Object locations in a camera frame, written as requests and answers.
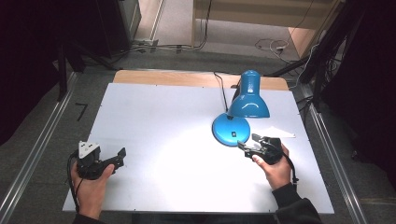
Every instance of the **person's left hand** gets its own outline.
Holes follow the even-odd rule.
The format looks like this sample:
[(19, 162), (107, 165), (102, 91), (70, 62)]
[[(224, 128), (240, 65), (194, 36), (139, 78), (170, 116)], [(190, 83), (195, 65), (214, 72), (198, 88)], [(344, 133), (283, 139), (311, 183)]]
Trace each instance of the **person's left hand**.
[(79, 213), (81, 215), (99, 220), (100, 213), (102, 212), (102, 203), (106, 193), (106, 183), (113, 173), (113, 170), (114, 165), (109, 164), (98, 179), (84, 179), (78, 188), (81, 178), (77, 172), (77, 163), (74, 163), (71, 175), (75, 191), (78, 188), (77, 198)]

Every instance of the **gray carpet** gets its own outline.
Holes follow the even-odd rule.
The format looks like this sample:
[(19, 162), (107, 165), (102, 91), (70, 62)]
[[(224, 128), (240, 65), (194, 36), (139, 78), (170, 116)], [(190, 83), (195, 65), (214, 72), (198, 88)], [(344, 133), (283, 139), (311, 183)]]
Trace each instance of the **gray carpet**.
[[(247, 69), (255, 69), (268, 74), (282, 68), (285, 64), (277, 59), (265, 59), (249, 56), (236, 56), (199, 51), (183, 51), (176, 54), (171, 50), (156, 50), (154, 53), (132, 52), (123, 57), (117, 67), (124, 69), (169, 69), (186, 71), (224, 71), (240, 73)], [(112, 82), (114, 71), (108, 71), (101, 65), (87, 67), (84, 74), (78, 75), (76, 88), (69, 104), (62, 115), (41, 160), (30, 182), (21, 196), (9, 223), (71, 223), (73, 213), (62, 211), (64, 199), (68, 191), (66, 180), (66, 162), (69, 154), (78, 147), (78, 141), (89, 136), (96, 113), (106, 91), (106, 85)], [(289, 80), (295, 77), (286, 75)], [(4, 197), (7, 187), (21, 169), (35, 140), (45, 125), (57, 98), (57, 87), (54, 87), (34, 111), (26, 118), (13, 137), (0, 146), (0, 197)], [(295, 99), (303, 97), (300, 89), (293, 89)], [(88, 104), (87, 110), (80, 121), (77, 121), (81, 107), (76, 103)], [(339, 156), (346, 167), (348, 176), (360, 199), (395, 198), (384, 173), (369, 163), (350, 159), (352, 152), (343, 122), (332, 115), (331, 111), (322, 106), (329, 131)], [(335, 210), (335, 215), (321, 216), (325, 223), (352, 223), (345, 200), (332, 172), (332, 167), (324, 153), (323, 145), (318, 137), (315, 125), (308, 115), (306, 131), (318, 160), (323, 179), (328, 184), (328, 191)], [(396, 205), (394, 203), (363, 203), (364, 212), (370, 223), (394, 223)], [(130, 213), (104, 212), (101, 219), (107, 223), (131, 223), (140, 219), (147, 223), (152, 216)]]

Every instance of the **sleeve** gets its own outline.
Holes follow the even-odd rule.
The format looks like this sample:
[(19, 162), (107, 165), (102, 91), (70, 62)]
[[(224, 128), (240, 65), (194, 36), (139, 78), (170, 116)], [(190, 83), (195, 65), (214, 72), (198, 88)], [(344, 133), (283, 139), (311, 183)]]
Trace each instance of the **sleeve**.
[(106, 224), (105, 222), (76, 214), (73, 224)]
[(281, 224), (322, 223), (314, 205), (308, 199), (302, 199), (291, 183), (274, 190), (273, 194), (279, 207), (276, 217)]

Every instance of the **black device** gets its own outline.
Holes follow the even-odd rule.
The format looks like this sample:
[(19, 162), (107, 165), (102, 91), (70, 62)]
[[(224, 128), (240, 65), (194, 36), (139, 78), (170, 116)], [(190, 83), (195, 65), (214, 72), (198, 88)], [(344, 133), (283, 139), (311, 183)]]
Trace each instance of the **black device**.
[(282, 159), (283, 150), (279, 138), (261, 137), (258, 134), (252, 134), (251, 138), (260, 143), (261, 148), (247, 147), (245, 143), (238, 142), (238, 147), (245, 152), (245, 157), (252, 159), (253, 155), (260, 156), (265, 162), (273, 165)]
[(105, 161), (99, 160), (100, 152), (99, 145), (80, 142), (77, 158), (79, 177), (93, 180), (99, 178), (109, 164), (114, 164), (113, 174), (119, 167), (123, 166), (123, 158), (126, 156), (125, 147), (120, 150), (117, 156)]
[[(78, 149), (69, 156), (69, 160), (67, 162), (67, 180), (76, 205), (76, 212), (79, 211), (77, 200), (78, 188), (84, 179), (94, 180), (99, 178), (109, 164), (114, 164), (113, 174), (116, 173), (117, 169), (124, 165), (123, 158), (126, 156), (125, 147), (119, 151), (117, 156), (105, 161), (101, 161), (99, 159), (100, 152), (100, 147), (96, 143), (79, 142)], [(79, 177), (81, 177), (79, 183), (73, 183), (72, 181), (71, 164), (73, 159), (77, 160), (77, 171)]]

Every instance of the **metal frame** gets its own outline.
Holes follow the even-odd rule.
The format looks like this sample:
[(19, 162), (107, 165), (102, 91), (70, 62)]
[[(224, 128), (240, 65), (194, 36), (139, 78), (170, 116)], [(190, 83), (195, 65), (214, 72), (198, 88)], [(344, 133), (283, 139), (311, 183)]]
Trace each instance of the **metal frame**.
[[(309, 87), (309, 84), (302, 84), (301, 90), (303, 92), (304, 97), (308, 97), (312, 95), (312, 91)], [(334, 171), (335, 178), (337, 179), (340, 190), (343, 193), (344, 200), (346, 201), (346, 206), (349, 210), (350, 216), (352, 217), (353, 223), (359, 223), (359, 224), (368, 223), (364, 215), (364, 212), (361, 208), (359, 198), (357, 197), (355, 190), (353, 189), (353, 186), (350, 183), (349, 178), (347, 177), (347, 173), (346, 170), (344, 169), (343, 164), (338, 158), (337, 151), (335, 150), (335, 147), (332, 144), (332, 139), (329, 135), (329, 132), (327, 131), (326, 125), (324, 123), (321, 114), (317, 112), (317, 110), (313, 105), (309, 107), (309, 111), (317, 127), (318, 134), (323, 143), (327, 157), (329, 158), (330, 164), (332, 166), (332, 170)]]
[(8, 188), (6, 196), (4, 197), (0, 207), (0, 224), (8, 223), (8, 220), (14, 212), (18, 201), (26, 189), (32, 174), (35, 171), (35, 168), (47, 147), (47, 144), (58, 124), (59, 119), (67, 107), (77, 80), (77, 74), (73, 72), (68, 80), (70, 90), (66, 93), (62, 101), (58, 102), (54, 107), (46, 125), (41, 131), (41, 134), (38, 136), (37, 141), (35, 142), (35, 145), (33, 146), (20, 172)]

